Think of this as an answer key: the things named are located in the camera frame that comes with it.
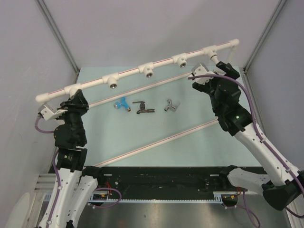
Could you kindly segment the white faucet blue cap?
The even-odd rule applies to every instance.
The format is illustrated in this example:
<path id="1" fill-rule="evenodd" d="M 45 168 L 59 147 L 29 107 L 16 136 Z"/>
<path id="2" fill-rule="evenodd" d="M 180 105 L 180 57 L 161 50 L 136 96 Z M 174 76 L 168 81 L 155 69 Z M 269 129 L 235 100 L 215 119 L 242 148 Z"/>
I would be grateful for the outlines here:
<path id="1" fill-rule="evenodd" d="M 210 60 L 213 61 L 215 64 L 219 63 L 219 59 L 217 55 L 213 55 L 210 57 Z"/>

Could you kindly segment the white PVC pipe frame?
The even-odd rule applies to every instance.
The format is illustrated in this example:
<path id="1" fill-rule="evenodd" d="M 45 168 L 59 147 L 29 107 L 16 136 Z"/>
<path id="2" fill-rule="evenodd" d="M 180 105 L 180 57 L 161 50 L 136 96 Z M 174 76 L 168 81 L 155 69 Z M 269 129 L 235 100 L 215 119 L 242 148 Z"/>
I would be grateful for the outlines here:
<path id="1" fill-rule="evenodd" d="M 105 76 L 102 76 L 101 78 L 94 79 L 91 81 L 83 82 L 83 83 L 75 83 L 72 85 L 65 86 L 64 88 L 44 93 L 36 96 L 36 101 L 39 104 L 44 104 L 49 101 L 51 101 L 54 98 L 69 95 L 72 96 L 78 89 L 85 90 L 94 86 L 98 86 L 101 84 L 108 85 L 111 89 L 117 88 L 118 81 L 122 78 L 133 76 L 136 74 L 143 74 L 145 77 L 150 78 L 153 76 L 153 70 L 158 67 L 170 65 L 170 64 L 177 64 L 178 67 L 184 68 L 187 65 L 187 60 L 198 57 L 198 56 L 208 56 L 209 58 L 213 55 L 217 55 L 217 51 L 229 48 L 230 52 L 228 54 L 227 60 L 230 61 L 231 58 L 234 55 L 235 50 L 237 49 L 239 45 L 238 39 L 233 39 L 231 41 L 228 41 L 223 44 L 219 45 L 213 45 L 204 47 L 202 49 L 192 51 L 189 53 L 181 53 L 175 56 L 172 56 L 170 58 L 159 60 L 156 62 L 148 62 L 142 65 L 139 65 L 138 67 L 123 71 L 123 72 L 116 72 L 112 74 L 108 74 Z"/>

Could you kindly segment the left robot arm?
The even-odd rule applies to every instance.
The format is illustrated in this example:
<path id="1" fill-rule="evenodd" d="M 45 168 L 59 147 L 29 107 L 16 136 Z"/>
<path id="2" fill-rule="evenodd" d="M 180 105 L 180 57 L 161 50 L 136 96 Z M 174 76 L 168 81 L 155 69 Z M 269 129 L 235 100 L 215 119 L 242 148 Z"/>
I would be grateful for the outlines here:
<path id="1" fill-rule="evenodd" d="M 83 174 L 87 138 L 82 116 L 89 104 L 82 90 L 75 90 L 61 103 L 60 110 L 63 114 L 58 120 L 63 123 L 53 132 L 57 147 L 53 158 L 56 180 L 40 228 L 76 228 L 89 196 L 105 184 L 105 178 L 98 173 Z"/>

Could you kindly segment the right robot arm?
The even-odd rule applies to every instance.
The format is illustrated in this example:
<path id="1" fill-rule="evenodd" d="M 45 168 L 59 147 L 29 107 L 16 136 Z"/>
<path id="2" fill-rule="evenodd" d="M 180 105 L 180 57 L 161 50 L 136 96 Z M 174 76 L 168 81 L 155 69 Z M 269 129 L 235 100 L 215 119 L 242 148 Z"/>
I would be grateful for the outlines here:
<path id="1" fill-rule="evenodd" d="M 216 67 L 224 75 L 211 72 L 199 63 L 189 75 L 193 89 L 210 97 L 212 111 L 221 129 L 241 142 L 262 165 L 265 174 L 245 171 L 229 166 L 219 178 L 223 190 L 241 187 L 258 193 L 276 210 L 284 210 L 304 192 L 304 172 L 287 161 L 267 139 L 255 117 L 240 103 L 242 93 L 249 97 L 246 89 L 237 81 L 240 77 L 231 64 L 218 62 Z"/>

